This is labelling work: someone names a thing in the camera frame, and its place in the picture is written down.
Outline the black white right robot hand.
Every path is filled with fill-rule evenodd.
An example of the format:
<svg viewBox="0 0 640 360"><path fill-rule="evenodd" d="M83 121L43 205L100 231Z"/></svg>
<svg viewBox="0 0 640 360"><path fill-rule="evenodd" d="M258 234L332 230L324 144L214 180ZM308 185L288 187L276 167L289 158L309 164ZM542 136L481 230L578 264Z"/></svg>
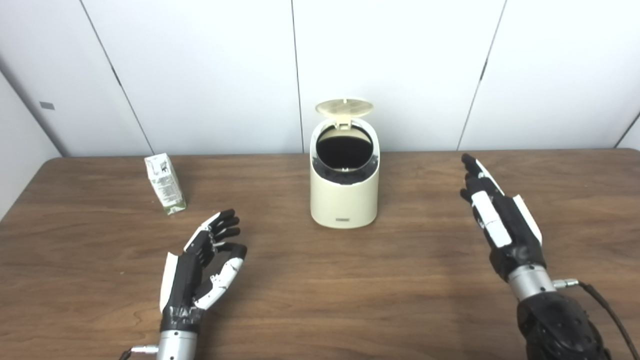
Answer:
<svg viewBox="0 0 640 360"><path fill-rule="evenodd" d="M469 153L461 161L466 173L460 196L471 206L489 244L489 262L496 274L508 281L523 266L546 268L542 233L521 196L505 194L482 162Z"/></svg>

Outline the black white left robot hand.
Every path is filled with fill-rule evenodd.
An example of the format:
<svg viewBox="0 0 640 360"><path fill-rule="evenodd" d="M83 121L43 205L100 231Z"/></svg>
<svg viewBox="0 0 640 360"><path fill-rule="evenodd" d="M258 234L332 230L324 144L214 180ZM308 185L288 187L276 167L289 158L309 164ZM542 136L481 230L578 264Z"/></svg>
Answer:
<svg viewBox="0 0 640 360"><path fill-rule="evenodd" d="M194 231L182 253L167 253L160 332L200 332L204 313L229 289L246 258L244 244L227 241L240 234L239 223L234 209L217 212Z"/></svg>

